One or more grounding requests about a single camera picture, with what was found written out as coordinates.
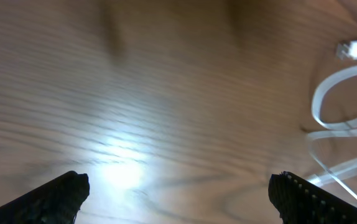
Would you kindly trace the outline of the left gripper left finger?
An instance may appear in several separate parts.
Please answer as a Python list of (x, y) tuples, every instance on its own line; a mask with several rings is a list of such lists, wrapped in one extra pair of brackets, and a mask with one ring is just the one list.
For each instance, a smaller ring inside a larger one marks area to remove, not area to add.
[(90, 194), (87, 174), (69, 171), (0, 207), (0, 224), (74, 224)]

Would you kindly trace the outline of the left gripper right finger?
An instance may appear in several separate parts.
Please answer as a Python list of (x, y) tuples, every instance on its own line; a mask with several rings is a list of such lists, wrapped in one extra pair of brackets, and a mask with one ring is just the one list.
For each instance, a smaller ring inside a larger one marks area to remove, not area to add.
[(287, 171), (273, 174), (268, 196), (283, 224), (357, 224), (357, 208)]

